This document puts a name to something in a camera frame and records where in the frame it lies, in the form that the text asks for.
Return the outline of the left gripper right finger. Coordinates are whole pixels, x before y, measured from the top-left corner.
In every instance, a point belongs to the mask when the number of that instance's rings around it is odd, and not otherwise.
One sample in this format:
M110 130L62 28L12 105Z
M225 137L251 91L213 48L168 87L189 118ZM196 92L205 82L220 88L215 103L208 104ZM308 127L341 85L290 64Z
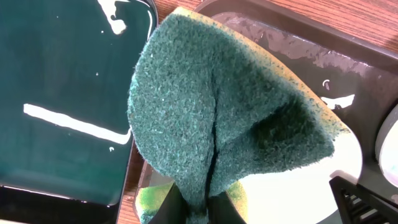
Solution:
M209 224L246 224L226 192L208 199Z

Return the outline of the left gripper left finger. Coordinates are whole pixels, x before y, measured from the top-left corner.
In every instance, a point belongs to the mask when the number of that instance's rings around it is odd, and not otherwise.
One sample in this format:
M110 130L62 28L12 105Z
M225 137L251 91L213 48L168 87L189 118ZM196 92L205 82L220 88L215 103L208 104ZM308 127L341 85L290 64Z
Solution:
M188 205L173 184L157 213L148 224L186 224Z

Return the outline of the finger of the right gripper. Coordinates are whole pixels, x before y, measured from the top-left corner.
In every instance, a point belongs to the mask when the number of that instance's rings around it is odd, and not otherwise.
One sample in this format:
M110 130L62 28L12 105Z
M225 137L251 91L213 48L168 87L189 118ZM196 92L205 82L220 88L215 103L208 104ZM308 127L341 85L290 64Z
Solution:
M343 224L397 224L397 205L337 176L329 181Z

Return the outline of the green yellow sponge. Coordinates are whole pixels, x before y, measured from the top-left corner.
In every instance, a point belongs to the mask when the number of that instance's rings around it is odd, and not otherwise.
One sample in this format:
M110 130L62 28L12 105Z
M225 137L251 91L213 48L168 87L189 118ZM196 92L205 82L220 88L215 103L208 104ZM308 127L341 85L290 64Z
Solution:
M332 156L348 132L272 54L183 7L144 46L127 112L143 158L182 194L184 223L206 223L210 197L247 175Z

